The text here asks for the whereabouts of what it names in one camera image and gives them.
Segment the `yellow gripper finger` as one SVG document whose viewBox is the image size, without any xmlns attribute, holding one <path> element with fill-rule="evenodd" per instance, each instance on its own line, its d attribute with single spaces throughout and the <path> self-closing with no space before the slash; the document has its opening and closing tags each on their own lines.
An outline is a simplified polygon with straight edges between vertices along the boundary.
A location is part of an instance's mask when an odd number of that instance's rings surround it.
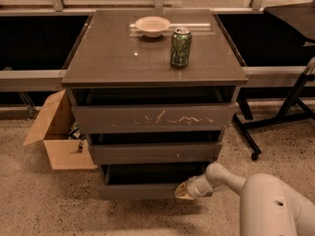
<svg viewBox="0 0 315 236">
<path fill-rule="evenodd" d="M 180 200 L 193 200 L 193 197 L 187 191 L 187 185 L 185 182 L 181 183 L 174 192 L 176 199 Z"/>
</svg>

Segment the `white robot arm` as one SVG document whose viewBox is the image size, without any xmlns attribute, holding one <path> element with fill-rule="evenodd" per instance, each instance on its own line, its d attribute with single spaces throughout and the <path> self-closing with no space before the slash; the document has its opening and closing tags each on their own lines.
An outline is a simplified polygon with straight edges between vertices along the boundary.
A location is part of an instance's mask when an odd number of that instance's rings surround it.
<svg viewBox="0 0 315 236">
<path fill-rule="evenodd" d="M 315 236 L 315 205 L 270 174 L 243 178 L 212 163 L 204 174 L 181 183 L 174 195 L 195 200 L 224 188 L 240 198 L 240 236 Z"/>
</svg>

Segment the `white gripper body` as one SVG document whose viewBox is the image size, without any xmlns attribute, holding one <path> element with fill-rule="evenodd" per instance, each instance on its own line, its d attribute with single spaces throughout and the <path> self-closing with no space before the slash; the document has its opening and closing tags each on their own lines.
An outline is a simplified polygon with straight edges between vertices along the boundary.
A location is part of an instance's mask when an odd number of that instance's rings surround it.
<svg viewBox="0 0 315 236">
<path fill-rule="evenodd" d="M 195 200 L 224 189 L 225 185 L 216 186 L 213 182 L 207 179 L 205 174 L 203 174 L 191 177 L 186 181 L 185 197 L 188 200 Z"/>
</svg>

